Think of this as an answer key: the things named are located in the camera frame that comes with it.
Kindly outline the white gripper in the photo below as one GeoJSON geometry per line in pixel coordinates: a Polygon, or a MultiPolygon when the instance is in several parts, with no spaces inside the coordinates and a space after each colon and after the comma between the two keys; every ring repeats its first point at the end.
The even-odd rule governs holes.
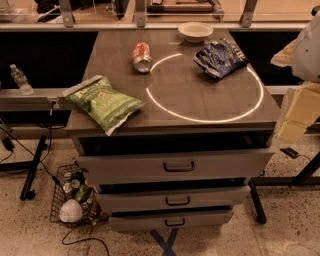
{"type": "MultiPolygon", "coordinates": [[[[276,53],[270,63],[291,67],[294,76],[304,81],[320,81],[320,11],[312,11],[313,18],[291,41],[276,53]]],[[[320,117],[320,84],[303,83],[293,93],[293,99],[280,126],[278,136],[285,142],[298,141],[320,117]]]]}

